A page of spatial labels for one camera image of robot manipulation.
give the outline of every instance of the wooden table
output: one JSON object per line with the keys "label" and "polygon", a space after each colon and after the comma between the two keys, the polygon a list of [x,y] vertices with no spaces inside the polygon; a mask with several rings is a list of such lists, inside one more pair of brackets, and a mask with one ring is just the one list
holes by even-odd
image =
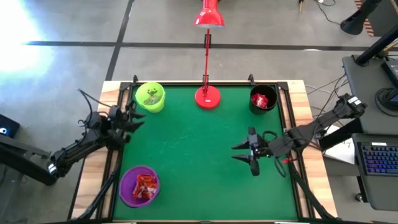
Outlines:
{"label": "wooden table", "polygon": [[[302,80],[282,80],[282,81],[256,81],[261,82],[287,82],[289,86],[290,101],[294,112],[295,124],[299,126],[301,124],[308,124],[313,120],[310,105],[305,91],[304,82]],[[104,82],[100,101],[109,105],[116,105],[119,95],[119,87],[122,82],[120,81],[108,81]],[[289,112],[287,109],[287,103],[282,97],[282,106],[284,108],[284,116],[286,126],[291,127],[289,121]],[[100,105],[98,111],[107,111],[108,108]],[[96,152],[91,153],[83,164],[80,181],[76,192],[76,199],[73,204],[73,210],[71,210],[71,216],[78,217],[87,208],[87,206],[93,201],[97,193],[101,188],[101,182],[104,174],[105,160],[108,150],[103,148]],[[117,152],[113,152],[111,170],[113,170],[114,162],[116,160]],[[316,198],[326,208],[326,210],[333,216],[337,216],[333,196],[331,194],[328,176],[326,174],[325,165],[323,163],[322,154],[319,150],[312,147],[307,147],[303,152],[303,161],[305,170],[307,173],[308,184],[311,191],[315,194]],[[307,203],[301,189],[298,190],[300,195],[300,203],[303,210],[303,216],[308,216],[308,210],[306,209]],[[108,216],[108,207],[110,202],[111,188],[108,191],[105,201],[102,217]]]}

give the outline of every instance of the lime green bowl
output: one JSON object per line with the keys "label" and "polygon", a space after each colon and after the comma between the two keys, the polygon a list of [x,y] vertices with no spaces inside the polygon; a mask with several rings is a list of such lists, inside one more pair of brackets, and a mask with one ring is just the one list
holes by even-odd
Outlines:
{"label": "lime green bowl", "polygon": [[[157,103],[149,105],[147,101],[151,98],[160,99]],[[147,82],[141,85],[136,92],[136,100],[138,104],[151,113],[158,113],[164,107],[166,92],[161,84],[156,82]]]}

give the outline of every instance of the green mat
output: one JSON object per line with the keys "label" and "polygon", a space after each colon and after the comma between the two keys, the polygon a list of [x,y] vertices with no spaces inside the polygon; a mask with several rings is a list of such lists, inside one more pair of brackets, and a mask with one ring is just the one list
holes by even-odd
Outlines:
{"label": "green mat", "polygon": [[248,150],[232,150],[248,127],[282,134],[276,106],[264,115],[249,110],[250,86],[220,86],[215,110],[195,104],[196,86],[165,86],[165,108],[157,114],[142,108],[145,124],[125,147],[121,176],[133,166],[152,167],[161,191],[143,208],[130,208],[118,197],[115,220],[295,220],[290,177],[282,178],[272,159],[259,160],[261,174],[232,159]]}

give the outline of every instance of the concrete floor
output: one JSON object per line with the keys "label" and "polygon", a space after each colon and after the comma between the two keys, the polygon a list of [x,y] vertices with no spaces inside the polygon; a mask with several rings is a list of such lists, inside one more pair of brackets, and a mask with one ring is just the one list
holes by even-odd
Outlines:
{"label": "concrete floor", "polygon": [[[78,138],[81,129],[76,121],[87,115],[88,107],[76,89],[99,97],[114,51],[114,47],[20,43],[115,42],[127,3],[0,2],[0,113],[21,123],[18,139],[54,152]],[[123,41],[202,43],[205,30],[193,26],[200,8],[200,0],[135,0]],[[353,0],[337,0],[335,6],[323,8],[330,19],[338,22],[356,10]],[[327,22],[311,0],[305,1],[301,14],[297,1],[291,0],[222,0],[219,10],[226,28],[213,31],[213,43],[368,47],[377,40],[365,32],[345,34]],[[360,52],[211,49],[209,73],[214,80],[243,80],[252,73],[256,79],[301,79],[306,85],[321,86],[342,76],[341,58],[351,54]],[[203,65],[203,49],[122,47],[112,80],[132,80],[133,75],[141,80],[197,80]],[[322,107],[327,98],[326,93],[309,95],[311,105],[317,107]],[[66,220],[80,167],[81,163],[75,164],[52,187],[24,178],[7,219],[28,218],[29,223]],[[352,195],[359,192],[354,177],[331,176],[330,184],[341,218],[385,222],[398,219],[397,212],[375,211],[354,202]]]}

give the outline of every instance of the lamp base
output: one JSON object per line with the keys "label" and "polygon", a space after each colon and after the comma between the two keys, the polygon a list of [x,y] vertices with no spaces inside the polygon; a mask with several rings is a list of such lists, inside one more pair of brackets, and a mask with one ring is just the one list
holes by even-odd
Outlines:
{"label": "lamp base", "polygon": [[203,95],[203,88],[200,87],[195,93],[195,102],[205,110],[216,108],[221,101],[220,91],[214,86],[208,86],[206,96]]}

